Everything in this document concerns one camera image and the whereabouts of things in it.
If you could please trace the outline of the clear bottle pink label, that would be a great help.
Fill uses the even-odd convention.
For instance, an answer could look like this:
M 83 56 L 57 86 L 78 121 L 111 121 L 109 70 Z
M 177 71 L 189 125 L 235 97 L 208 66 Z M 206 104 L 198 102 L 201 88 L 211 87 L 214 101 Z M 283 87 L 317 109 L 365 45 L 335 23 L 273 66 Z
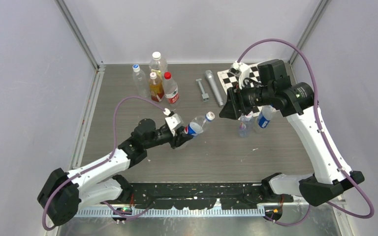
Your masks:
M 253 112 L 250 112 L 247 115 L 241 115 L 239 121 L 240 125 L 238 127 L 238 134 L 242 138 L 247 137 L 254 121 Z

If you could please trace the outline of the blue label clear bottle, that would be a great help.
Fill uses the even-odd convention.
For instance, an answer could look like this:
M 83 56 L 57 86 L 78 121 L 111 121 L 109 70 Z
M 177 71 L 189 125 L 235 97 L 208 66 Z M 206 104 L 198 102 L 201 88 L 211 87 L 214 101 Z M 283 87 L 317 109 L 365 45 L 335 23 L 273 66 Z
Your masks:
M 272 105 L 263 106 L 258 117 L 256 124 L 259 129 L 265 129 L 274 116 L 274 108 Z

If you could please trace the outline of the Pepsi label clear bottle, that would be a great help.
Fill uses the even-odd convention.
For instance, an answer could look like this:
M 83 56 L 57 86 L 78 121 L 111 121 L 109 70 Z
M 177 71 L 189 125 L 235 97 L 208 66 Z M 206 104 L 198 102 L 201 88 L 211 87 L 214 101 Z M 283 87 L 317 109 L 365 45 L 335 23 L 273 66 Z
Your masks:
M 205 115 L 196 116 L 184 129 L 187 135 L 197 136 L 204 133 L 211 126 L 212 121 L 205 119 Z

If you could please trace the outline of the white bottle cap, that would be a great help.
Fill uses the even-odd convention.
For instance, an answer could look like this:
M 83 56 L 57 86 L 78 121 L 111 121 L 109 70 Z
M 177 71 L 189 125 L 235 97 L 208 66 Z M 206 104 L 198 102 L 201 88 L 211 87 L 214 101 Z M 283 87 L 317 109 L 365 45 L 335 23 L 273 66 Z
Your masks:
M 213 121 L 215 119 L 215 114 L 213 112 L 208 112 L 205 115 L 205 119 L 208 120 L 208 121 Z

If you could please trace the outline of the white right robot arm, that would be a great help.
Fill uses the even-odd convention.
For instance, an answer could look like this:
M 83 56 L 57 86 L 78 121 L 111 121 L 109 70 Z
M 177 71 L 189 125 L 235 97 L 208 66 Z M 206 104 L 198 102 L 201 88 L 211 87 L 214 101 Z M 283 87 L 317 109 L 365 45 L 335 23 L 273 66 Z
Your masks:
M 250 87 L 245 80 L 250 67 L 234 62 L 230 73 L 238 83 L 227 89 L 227 101 L 219 116 L 236 120 L 254 107 L 271 105 L 285 117 L 298 134 L 313 167 L 303 176 L 275 173 L 261 181 L 261 195 L 268 202 L 287 194 L 303 197 L 310 205 L 319 206 L 364 181 L 340 156 L 326 126 L 314 91 L 306 83 L 292 84 L 284 62 L 273 59 L 257 66 L 260 83 Z

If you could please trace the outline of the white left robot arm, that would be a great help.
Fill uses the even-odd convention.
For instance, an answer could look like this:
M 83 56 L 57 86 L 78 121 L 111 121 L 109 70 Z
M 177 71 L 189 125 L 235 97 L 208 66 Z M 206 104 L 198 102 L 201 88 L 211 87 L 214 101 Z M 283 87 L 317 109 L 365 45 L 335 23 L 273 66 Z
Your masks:
M 78 210 L 103 201 L 127 203 L 131 198 L 128 182 L 115 179 L 114 174 L 140 163 L 149 148 L 169 143 L 175 149 L 194 136 L 195 131 L 190 125 L 184 127 L 177 114 L 166 117 L 160 128 L 152 119 L 142 119 L 130 137 L 108 155 L 75 170 L 53 170 L 37 197 L 43 207 L 43 224 L 50 219 L 54 227 L 61 226 Z

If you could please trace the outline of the amber liquid bottle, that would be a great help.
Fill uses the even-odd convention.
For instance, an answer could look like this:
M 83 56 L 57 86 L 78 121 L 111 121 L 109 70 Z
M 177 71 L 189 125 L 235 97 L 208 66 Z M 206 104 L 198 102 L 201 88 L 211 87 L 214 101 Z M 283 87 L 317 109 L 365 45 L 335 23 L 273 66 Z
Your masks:
M 164 97 L 164 89 L 162 79 L 155 72 L 150 73 L 149 88 L 151 99 L 156 102 L 161 102 Z

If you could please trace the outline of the red cap clear bottle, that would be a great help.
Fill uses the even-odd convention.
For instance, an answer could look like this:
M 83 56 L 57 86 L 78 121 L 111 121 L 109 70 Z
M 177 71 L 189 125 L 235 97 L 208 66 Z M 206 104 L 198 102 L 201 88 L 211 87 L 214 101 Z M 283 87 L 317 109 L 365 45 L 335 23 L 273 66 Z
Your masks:
M 170 72 L 164 73 L 163 89 L 167 102 L 172 106 L 176 106 L 178 104 L 180 95 L 178 85 Z

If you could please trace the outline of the blue white cap bottle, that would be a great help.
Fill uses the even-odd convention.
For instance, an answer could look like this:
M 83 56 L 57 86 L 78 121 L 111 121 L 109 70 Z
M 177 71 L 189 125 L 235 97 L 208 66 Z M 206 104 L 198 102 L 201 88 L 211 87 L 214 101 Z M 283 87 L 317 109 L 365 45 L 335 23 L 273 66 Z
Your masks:
M 141 69 L 141 67 L 138 64 L 134 64 L 132 66 L 132 69 L 133 69 L 133 74 L 132 74 L 133 81 L 136 85 L 139 96 L 144 97 L 144 98 L 149 98 L 150 88 L 149 88 L 146 74 L 144 73 L 144 71 Z

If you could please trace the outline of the tall white cap bottle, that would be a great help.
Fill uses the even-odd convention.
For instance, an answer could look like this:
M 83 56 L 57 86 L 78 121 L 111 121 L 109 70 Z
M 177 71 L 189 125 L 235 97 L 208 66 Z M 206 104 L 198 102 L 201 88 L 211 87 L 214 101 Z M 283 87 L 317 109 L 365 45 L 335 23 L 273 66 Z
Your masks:
M 153 52 L 152 59 L 149 63 L 150 72 L 156 73 L 160 78 L 163 79 L 165 72 L 168 71 L 167 67 L 168 64 L 166 58 L 164 58 L 158 51 Z

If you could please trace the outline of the black white chessboard mat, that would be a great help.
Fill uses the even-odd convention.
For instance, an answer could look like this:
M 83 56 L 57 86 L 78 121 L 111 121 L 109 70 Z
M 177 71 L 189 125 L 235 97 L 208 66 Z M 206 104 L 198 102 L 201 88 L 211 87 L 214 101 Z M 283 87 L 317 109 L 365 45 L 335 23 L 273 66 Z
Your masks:
M 248 88 L 262 86 L 261 80 L 259 78 L 257 65 L 258 63 L 249 65 L 250 70 L 247 74 L 247 77 L 243 81 L 243 83 Z M 238 76 L 235 76 L 229 70 L 219 71 L 217 75 L 223 87 L 224 92 L 226 92 L 228 88 L 235 86 L 239 82 Z M 257 117 L 261 111 L 261 108 L 262 108 L 261 106 L 253 107 L 252 116 Z

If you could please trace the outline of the silver microphone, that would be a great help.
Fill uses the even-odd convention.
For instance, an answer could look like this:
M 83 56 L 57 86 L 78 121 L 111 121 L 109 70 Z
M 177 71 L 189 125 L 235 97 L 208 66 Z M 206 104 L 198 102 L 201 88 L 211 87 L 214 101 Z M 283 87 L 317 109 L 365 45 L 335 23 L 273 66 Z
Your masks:
M 217 83 L 215 81 L 213 72 L 211 70 L 206 70 L 205 71 L 205 79 L 209 83 L 209 86 L 211 88 L 211 91 L 214 94 L 214 97 L 216 99 L 216 102 L 217 102 L 218 106 L 219 107 L 223 107 L 224 106 L 224 102 L 223 102 L 221 93 L 219 91 L 219 88 L 217 86 Z

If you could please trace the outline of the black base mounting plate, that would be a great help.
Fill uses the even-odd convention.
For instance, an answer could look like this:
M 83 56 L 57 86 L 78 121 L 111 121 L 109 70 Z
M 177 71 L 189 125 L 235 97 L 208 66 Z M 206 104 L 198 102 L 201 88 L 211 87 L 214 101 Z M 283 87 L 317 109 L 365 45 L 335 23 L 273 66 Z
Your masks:
M 222 209 L 253 209 L 262 203 L 292 203 L 291 195 L 267 195 L 259 183 L 131 183 L 110 204 L 133 205 L 138 209 L 190 210 L 211 209 L 220 203 Z

